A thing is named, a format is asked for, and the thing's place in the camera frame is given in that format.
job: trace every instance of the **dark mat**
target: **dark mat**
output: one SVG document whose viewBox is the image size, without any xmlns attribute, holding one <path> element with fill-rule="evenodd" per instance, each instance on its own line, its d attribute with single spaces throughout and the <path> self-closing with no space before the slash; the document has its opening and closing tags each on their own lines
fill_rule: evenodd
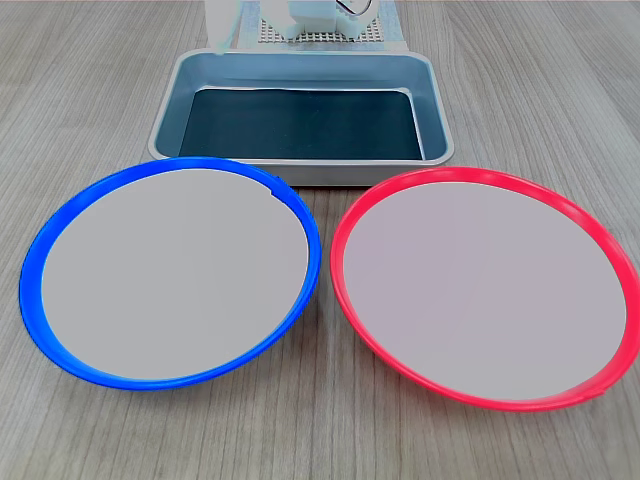
<svg viewBox="0 0 640 480">
<path fill-rule="evenodd" d="M 181 156 L 420 160 L 409 98 L 401 92 L 202 90 Z"/>
</svg>

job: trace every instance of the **wooden table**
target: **wooden table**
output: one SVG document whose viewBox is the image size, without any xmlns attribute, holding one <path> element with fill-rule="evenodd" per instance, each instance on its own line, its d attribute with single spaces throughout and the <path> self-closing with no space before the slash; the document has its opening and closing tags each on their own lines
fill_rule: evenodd
<svg viewBox="0 0 640 480">
<path fill-rule="evenodd" d="M 400 3 L 434 64 L 450 165 L 548 186 L 640 265 L 640 4 Z M 48 361 L 25 331 L 20 268 L 79 190 L 150 159 L 178 55 L 206 41 L 202 3 L 0 3 L 0 478 L 637 480 L 640 367 L 551 414 L 466 407 L 404 380 L 354 335 L 324 267 L 303 318 L 244 368 L 130 393 Z M 328 247 L 361 191 L 303 190 Z"/>
</svg>

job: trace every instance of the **white plastic part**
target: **white plastic part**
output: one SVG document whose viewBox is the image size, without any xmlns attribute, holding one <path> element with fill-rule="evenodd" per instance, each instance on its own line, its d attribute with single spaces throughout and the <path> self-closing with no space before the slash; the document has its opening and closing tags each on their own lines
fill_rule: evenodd
<svg viewBox="0 0 640 480">
<path fill-rule="evenodd" d="M 336 31 L 335 0 L 289 0 L 289 14 L 308 33 Z"/>
<path fill-rule="evenodd" d="M 242 14 L 241 0 L 205 0 L 204 15 L 209 46 L 216 53 L 231 48 Z"/>
<path fill-rule="evenodd" d="M 353 11 L 366 3 L 344 1 Z M 340 33 L 358 38 L 378 16 L 380 0 L 372 0 L 362 15 L 350 15 L 335 0 L 260 0 L 262 18 L 286 40 L 302 33 Z"/>
<path fill-rule="evenodd" d="M 260 14 L 287 40 L 293 40 L 304 32 L 304 23 L 298 23 L 291 17 L 287 0 L 260 0 Z"/>
</svg>

